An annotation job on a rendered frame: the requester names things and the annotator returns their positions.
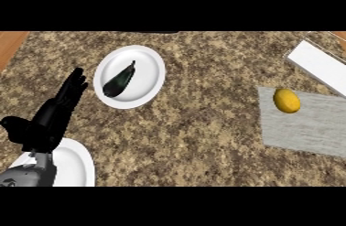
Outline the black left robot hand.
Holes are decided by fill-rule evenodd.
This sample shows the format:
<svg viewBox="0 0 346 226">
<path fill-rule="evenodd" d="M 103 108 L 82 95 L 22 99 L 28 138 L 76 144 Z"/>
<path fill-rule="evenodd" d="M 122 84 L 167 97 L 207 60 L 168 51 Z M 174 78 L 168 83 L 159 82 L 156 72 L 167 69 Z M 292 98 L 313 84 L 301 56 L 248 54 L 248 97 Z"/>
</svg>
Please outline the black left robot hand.
<svg viewBox="0 0 346 226">
<path fill-rule="evenodd" d="M 66 132 L 71 114 L 87 88 L 84 70 L 75 68 L 53 98 L 41 105 L 31 120 L 5 116 L 0 125 L 7 139 L 22 145 L 23 152 L 51 153 Z"/>
</svg>

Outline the yellow squash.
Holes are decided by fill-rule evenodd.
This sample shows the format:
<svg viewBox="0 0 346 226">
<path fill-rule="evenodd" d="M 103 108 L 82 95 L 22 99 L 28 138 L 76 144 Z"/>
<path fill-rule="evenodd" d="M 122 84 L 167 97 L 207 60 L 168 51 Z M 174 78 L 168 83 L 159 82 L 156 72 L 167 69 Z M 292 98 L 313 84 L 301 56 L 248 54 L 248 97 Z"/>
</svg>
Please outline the yellow squash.
<svg viewBox="0 0 346 226">
<path fill-rule="evenodd" d="M 282 113 L 295 113 L 300 110 L 300 99 L 289 89 L 275 90 L 273 102 Z"/>
</svg>

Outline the grey placemat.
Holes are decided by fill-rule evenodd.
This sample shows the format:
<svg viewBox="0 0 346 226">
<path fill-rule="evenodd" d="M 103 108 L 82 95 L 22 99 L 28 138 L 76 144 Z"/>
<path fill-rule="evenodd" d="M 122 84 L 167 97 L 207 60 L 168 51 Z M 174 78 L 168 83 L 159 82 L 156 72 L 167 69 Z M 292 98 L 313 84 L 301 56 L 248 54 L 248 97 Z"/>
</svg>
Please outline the grey placemat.
<svg viewBox="0 0 346 226">
<path fill-rule="evenodd" d="M 263 144 L 346 158 L 346 99 L 298 91 L 301 108 L 282 113 L 273 94 L 273 88 L 258 87 Z"/>
</svg>

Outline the white tiered shelf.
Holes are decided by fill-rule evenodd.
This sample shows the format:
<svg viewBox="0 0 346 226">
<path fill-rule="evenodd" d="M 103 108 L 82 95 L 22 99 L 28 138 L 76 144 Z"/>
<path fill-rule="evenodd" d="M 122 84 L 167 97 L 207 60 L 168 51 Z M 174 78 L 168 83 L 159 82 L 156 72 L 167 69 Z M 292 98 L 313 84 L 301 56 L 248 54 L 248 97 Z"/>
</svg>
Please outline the white tiered shelf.
<svg viewBox="0 0 346 226">
<path fill-rule="evenodd" d="M 307 31 L 285 60 L 346 98 L 346 31 Z"/>
</svg>

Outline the empty white plate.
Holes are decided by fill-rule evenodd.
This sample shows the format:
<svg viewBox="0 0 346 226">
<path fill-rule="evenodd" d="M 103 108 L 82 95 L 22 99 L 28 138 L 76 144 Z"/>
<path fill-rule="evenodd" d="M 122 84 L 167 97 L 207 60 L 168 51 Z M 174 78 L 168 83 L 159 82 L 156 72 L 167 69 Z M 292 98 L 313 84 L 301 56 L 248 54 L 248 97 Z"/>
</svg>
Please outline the empty white plate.
<svg viewBox="0 0 346 226">
<path fill-rule="evenodd" d="M 63 138 L 53 151 L 54 187 L 94 187 L 94 164 L 87 148 Z"/>
</svg>

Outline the dark eggplant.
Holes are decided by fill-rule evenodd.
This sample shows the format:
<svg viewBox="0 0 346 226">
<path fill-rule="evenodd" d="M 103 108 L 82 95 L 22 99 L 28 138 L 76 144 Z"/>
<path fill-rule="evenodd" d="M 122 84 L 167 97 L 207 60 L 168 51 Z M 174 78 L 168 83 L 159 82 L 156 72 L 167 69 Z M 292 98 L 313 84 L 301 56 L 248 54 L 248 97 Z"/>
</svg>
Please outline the dark eggplant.
<svg viewBox="0 0 346 226">
<path fill-rule="evenodd" d="M 134 62 L 125 67 L 116 76 L 103 84 L 102 93 L 106 97 L 116 97 L 125 90 L 134 74 Z"/>
</svg>

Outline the white plate with eggplant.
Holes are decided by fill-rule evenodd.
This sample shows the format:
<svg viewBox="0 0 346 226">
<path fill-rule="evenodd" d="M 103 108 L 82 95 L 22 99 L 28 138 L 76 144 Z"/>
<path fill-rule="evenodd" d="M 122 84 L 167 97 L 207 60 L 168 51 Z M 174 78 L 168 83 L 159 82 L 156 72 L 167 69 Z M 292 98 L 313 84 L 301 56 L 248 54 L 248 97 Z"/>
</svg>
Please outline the white plate with eggplant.
<svg viewBox="0 0 346 226">
<path fill-rule="evenodd" d="M 102 92 L 105 83 L 134 62 L 134 73 L 122 93 L 106 97 Z M 156 51 L 144 46 L 130 45 L 113 50 L 102 59 L 93 76 L 94 93 L 109 107 L 133 109 L 156 95 L 165 82 L 165 64 Z"/>
</svg>

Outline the dark object at edge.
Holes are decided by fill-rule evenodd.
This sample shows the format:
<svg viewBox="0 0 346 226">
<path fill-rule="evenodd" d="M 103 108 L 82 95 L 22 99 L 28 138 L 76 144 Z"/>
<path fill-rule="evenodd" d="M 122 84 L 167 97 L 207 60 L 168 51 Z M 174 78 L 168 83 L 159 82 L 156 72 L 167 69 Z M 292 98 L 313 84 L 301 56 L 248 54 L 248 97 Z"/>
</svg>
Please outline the dark object at edge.
<svg viewBox="0 0 346 226">
<path fill-rule="evenodd" d="M 143 33 L 143 34 L 176 34 L 180 31 L 139 31 L 139 30 L 131 30 L 128 32 L 131 32 L 131 33 Z"/>
</svg>

